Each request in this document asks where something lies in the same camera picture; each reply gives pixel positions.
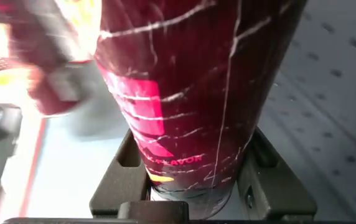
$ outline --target tumbler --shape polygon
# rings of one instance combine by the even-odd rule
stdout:
[[[305,0],[104,0],[95,52],[152,180],[190,219],[227,202]]]

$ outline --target black clamp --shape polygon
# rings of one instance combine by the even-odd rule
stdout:
[[[257,129],[238,176],[250,220],[312,220],[317,205],[275,148]]]
[[[250,141],[237,182],[243,209],[247,210],[250,220],[303,221],[312,220],[316,213],[313,198],[259,129]],[[185,210],[178,208],[185,208],[187,204],[143,202],[147,200],[149,187],[138,147],[128,131],[91,199],[91,212],[95,218],[182,221],[171,215],[171,211],[180,211],[185,217]]]

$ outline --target gray perforated surface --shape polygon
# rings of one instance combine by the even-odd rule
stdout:
[[[318,219],[356,220],[356,1],[309,1],[260,126]]]

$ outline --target red stripe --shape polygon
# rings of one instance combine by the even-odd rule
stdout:
[[[47,124],[47,119],[42,118],[40,123],[39,135],[37,137],[37,142],[35,143],[35,151],[33,156],[33,161],[30,168],[29,180],[27,181],[26,190],[24,192],[23,203],[21,206],[21,210],[19,212],[19,217],[25,217],[27,213],[27,209],[29,206],[30,195],[33,188],[33,183],[35,179],[35,172],[37,170],[37,163],[39,160],[41,148],[42,148],[42,140],[44,139],[45,127]]]

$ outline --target metal bracket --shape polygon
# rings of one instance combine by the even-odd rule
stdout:
[[[250,220],[312,220],[316,214],[314,199],[259,129],[237,182]]]
[[[125,202],[146,200],[149,180],[131,131],[118,149],[90,201],[90,210],[96,218],[117,217]]]

